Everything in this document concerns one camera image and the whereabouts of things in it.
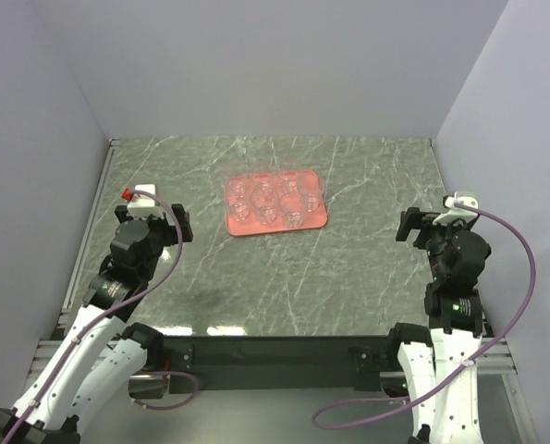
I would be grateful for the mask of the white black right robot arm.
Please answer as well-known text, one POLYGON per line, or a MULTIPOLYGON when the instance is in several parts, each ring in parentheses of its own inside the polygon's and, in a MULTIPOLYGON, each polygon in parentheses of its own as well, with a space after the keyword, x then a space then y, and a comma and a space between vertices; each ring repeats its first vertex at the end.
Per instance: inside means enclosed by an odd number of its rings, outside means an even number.
POLYGON ((396 324, 385 347, 388 363, 402 369, 413 419, 411 443, 483 442, 478 409, 478 366, 483 307, 476 289, 492 250, 472 232, 477 216, 411 207, 400 215, 397 241, 412 231, 425 251, 432 281, 425 290, 427 327, 396 324))

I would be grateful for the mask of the clear faceted glass tumbler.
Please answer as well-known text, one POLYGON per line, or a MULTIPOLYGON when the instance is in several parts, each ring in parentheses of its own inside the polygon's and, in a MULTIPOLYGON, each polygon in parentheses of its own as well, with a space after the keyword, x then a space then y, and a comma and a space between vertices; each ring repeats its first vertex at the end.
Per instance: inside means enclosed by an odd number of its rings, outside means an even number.
POLYGON ((297 169, 282 169, 277 172, 279 194, 281 197, 299 193, 301 173, 297 169))
POLYGON ((324 186, 318 176, 304 176, 298 185, 300 193, 304 196, 307 210, 313 212, 319 208, 324 196, 324 186))
POLYGON ((276 204, 260 205, 255 208, 256 219, 263 225, 273 224, 277 219, 278 212, 276 204))
POLYGON ((256 209, 276 207, 278 202, 279 194, 273 186, 261 184, 251 193, 251 203, 256 209))
POLYGON ((227 203, 227 216, 234 222, 241 222, 248 218, 251 207, 246 199, 234 199, 227 203))
POLYGON ((228 176, 224 180, 224 193, 228 200, 246 199, 250 192, 247 175, 228 176))
POLYGON ((288 229, 299 228, 305 219, 307 207, 304 197, 299 193, 283 194, 279 201, 283 223, 288 229))

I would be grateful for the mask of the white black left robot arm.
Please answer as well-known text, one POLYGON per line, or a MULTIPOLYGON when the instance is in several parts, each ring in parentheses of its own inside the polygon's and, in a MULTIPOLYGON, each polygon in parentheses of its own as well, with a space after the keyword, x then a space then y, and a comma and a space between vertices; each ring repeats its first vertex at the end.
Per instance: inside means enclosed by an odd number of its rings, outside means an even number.
POLYGON ((120 205, 119 225, 98 274, 53 357, 10 409, 0 408, 0 443, 78 443, 87 423, 138 373, 167 386, 164 335, 128 319, 151 290, 166 247, 193 239, 189 212, 151 203, 120 205))

